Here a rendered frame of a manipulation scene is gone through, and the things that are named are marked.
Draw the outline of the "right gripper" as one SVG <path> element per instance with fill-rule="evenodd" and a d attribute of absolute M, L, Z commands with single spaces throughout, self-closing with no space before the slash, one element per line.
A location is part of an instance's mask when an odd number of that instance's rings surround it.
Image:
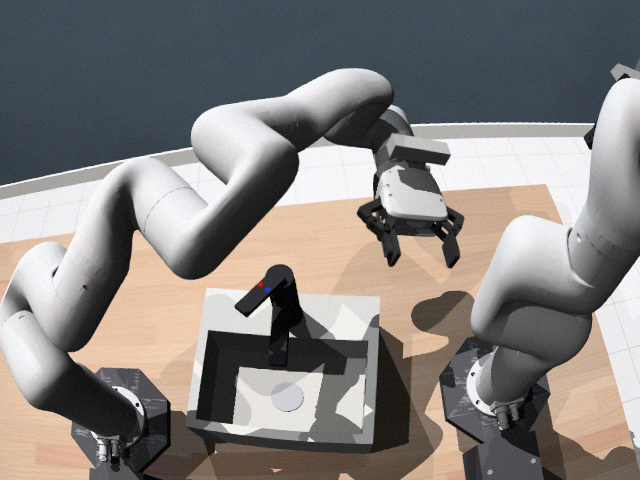
<path fill-rule="evenodd" d="M 589 150 L 592 150 L 593 137 L 594 137 L 597 121 L 598 121 L 598 119 L 596 120 L 596 122 L 594 124 L 594 127 L 584 136 L 584 140 L 585 140 Z"/>

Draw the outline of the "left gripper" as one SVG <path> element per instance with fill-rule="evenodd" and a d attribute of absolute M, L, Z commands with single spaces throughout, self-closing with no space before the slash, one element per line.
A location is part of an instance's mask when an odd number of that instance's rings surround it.
<path fill-rule="evenodd" d="M 387 160 L 373 176 L 373 195 L 374 200 L 359 207 L 357 216 L 382 243 L 389 267 L 395 266 L 401 256 L 397 235 L 402 235 L 438 236 L 444 242 L 446 265 L 453 268 L 460 259 L 456 236 L 465 217 L 446 206 L 433 175 L 422 162 Z"/>

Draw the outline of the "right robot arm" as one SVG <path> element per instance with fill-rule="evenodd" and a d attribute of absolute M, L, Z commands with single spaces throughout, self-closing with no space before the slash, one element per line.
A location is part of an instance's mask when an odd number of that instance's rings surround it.
<path fill-rule="evenodd" d="M 640 72 L 619 63 L 610 72 L 618 82 L 599 114 L 574 227 L 514 219 L 473 304 L 473 334 L 497 348 L 473 365 L 466 392 L 501 431 L 507 415 L 519 420 L 528 389 L 581 351 L 592 313 L 640 256 Z"/>

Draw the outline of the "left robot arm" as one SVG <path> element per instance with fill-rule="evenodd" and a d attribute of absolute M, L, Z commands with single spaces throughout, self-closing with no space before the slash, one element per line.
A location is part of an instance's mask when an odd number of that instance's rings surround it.
<path fill-rule="evenodd" d="M 393 100 L 382 75 L 339 69 L 283 97 L 204 112 L 193 125 L 191 145 L 226 185 L 210 204 L 157 159 L 135 158 L 113 169 L 95 190 L 68 250 L 56 242 L 30 249 L 1 301 L 0 348 L 26 401 L 90 430 L 102 462 L 109 448 L 118 457 L 134 445 L 146 426 L 141 401 L 67 353 L 90 341 L 126 278 L 134 231 L 176 276 L 196 280 L 218 268 L 286 194 L 299 170 L 298 153 L 322 136 L 371 149 L 376 169 L 396 158 L 445 166 L 448 144 L 413 137 Z"/>

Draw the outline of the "white rectangular sink basin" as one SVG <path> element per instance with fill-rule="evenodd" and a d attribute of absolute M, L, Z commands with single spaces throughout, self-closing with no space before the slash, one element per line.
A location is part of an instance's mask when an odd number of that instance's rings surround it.
<path fill-rule="evenodd" d="M 270 297 L 248 318 L 234 307 L 248 292 L 206 289 L 185 426 L 219 442 L 369 454 L 380 297 L 298 294 L 303 318 L 279 367 Z"/>

